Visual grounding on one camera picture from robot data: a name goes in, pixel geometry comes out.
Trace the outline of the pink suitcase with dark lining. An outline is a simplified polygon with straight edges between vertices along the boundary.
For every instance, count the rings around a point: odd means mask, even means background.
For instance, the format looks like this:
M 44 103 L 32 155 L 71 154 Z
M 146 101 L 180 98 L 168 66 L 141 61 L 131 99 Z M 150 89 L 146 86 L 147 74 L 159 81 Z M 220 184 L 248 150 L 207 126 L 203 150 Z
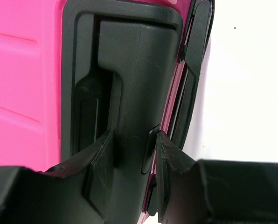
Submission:
M 157 135 L 183 149 L 214 11 L 212 0 L 0 0 L 0 167 L 45 172 L 113 130 L 104 224 L 158 213 Z

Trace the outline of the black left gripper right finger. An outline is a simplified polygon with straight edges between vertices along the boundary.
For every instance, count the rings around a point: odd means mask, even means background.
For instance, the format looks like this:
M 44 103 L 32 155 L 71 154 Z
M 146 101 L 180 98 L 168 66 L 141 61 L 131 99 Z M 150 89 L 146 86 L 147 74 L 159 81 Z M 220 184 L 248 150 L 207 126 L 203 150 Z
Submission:
M 278 163 L 193 160 L 164 132 L 156 140 L 162 224 L 278 224 Z

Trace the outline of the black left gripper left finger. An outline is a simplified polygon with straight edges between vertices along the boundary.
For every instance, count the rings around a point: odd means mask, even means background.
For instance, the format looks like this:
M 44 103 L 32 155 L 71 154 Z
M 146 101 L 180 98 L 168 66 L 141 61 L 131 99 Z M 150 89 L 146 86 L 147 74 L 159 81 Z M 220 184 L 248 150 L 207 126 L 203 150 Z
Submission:
M 115 132 L 45 172 L 0 167 L 0 224 L 102 224 L 108 218 Z

